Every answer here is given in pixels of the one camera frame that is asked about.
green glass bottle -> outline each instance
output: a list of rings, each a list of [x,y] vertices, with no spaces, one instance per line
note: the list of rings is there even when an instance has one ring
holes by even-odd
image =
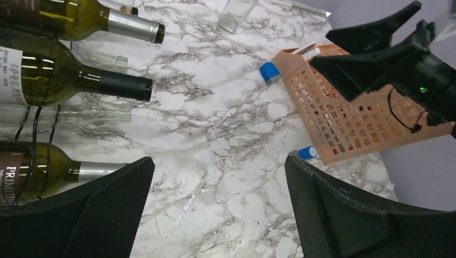
[[[32,144],[0,141],[0,206],[11,206],[24,184]],[[31,177],[19,203],[57,194],[74,183],[85,183],[114,172],[126,163],[81,162],[70,159],[60,148],[39,142]]]
[[[97,0],[0,0],[0,18],[49,29],[63,40],[109,31],[161,44],[165,36],[162,24],[109,9]]]
[[[57,39],[5,26],[0,35],[0,102],[46,106],[82,91],[151,98],[151,79],[85,66]]]

orange plastic basket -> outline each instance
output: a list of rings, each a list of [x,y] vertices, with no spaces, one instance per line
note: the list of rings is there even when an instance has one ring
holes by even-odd
[[[338,46],[317,46],[322,56],[347,54]],[[383,151],[449,134],[453,125],[426,126],[423,118],[418,133],[410,133],[390,114],[387,96],[391,85],[363,94],[352,102],[339,92],[294,49],[284,49],[273,63],[283,77],[291,100],[324,164]],[[395,114],[412,127],[424,109],[396,91],[391,95]]]

black wire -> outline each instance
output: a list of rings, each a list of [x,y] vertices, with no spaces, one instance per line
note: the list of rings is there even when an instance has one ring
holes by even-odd
[[[60,116],[60,109],[61,108],[62,108],[61,105],[57,106],[57,113],[55,114],[55,120],[54,120],[54,124],[52,125],[51,135],[49,136],[49,144],[52,144],[52,140],[54,139],[55,125],[59,122],[59,116]]]
[[[19,140],[20,133],[24,129],[25,123],[27,122],[27,119],[29,118],[30,114],[30,106],[27,107],[27,111],[25,111],[24,119],[22,119],[22,123],[20,123],[20,127],[17,130],[16,136],[15,136],[15,141]]]
[[[393,117],[399,122],[399,124],[401,124],[403,127],[409,129],[409,130],[412,130],[412,128],[408,127],[406,124],[404,124],[403,121],[401,121],[399,119],[399,117],[396,116],[396,114],[394,114],[393,112],[393,108],[391,107],[391,94],[393,93],[393,90],[394,88],[392,88],[389,93],[388,93],[388,107],[389,107],[389,112],[391,113],[391,115],[393,115]]]
[[[39,106],[37,109],[37,112],[35,113],[35,119],[33,120],[33,132],[32,132],[32,151],[30,153],[30,161],[28,162],[27,175],[25,176],[24,183],[22,184],[22,187],[20,188],[18,195],[14,199],[13,207],[17,206],[17,204],[18,204],[22,194],[24,193],[25,188],[30,180],[30,177],[32,175],[33,165],[35,162],[35,156],[37,153],[38,120],[40,118],[41,109],[42,109],[42,106]]]
[[[391,113],[391,115],[399,122],[399,124],[401,124],[403,127],[407,128],[408,130],[410,130],[410,132],[412,133],[416,133],[416,132],[419,132],[421,130],[421,128],[423,128],[418,122],[419,120],[421,119],[421,117],[423,116],[424,112],[426,112],[426,110],[423,110],[419,113],[418,115],[418,118],[416,119],[416,123],[413,127],[409,127],[407,126],[406,124],[404,124],[403,121],[401,121],[399,119],[399,117],[396,116],[396,114],[394,114],[393,112],[393,108],[391,107],[391,94],[393,93],[393,90],[394,88],[392,88],[389,93],[388,93],[388,97],[387,97],[387,100],[388,100],[388,107],[389,107],[389,112]]]
[[[421,119],[421,117],[424,115],[425,112],[426,112],[426,110],[423,110],[419,113],[418,118],[416,119],[415,125],[419,124],[419,120]]]

marble countertop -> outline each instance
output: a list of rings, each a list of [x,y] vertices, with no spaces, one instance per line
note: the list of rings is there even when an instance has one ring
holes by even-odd
[[[141,17],[166,25],[162,45],[103,33],[91,38],[97,49],[127,56],[130,74],[152,78],[155,99],[128,101],[130,124],[57,130],[54,144],[75,160],[153,158],[131,257],[302,257],[283,165],[290,151],[312,142],[282,82],[265,85],[259,67],[283,48],[327,42],[326,18],[261,0],[231,35],[217,27],[226,1],[130,3]],[[311,163],[395,199],[379,154]]]

white paper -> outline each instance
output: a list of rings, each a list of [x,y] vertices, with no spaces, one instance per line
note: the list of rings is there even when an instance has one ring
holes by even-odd
[[[22,51],[0,46],[0,102],[27,105],[20,76]]]

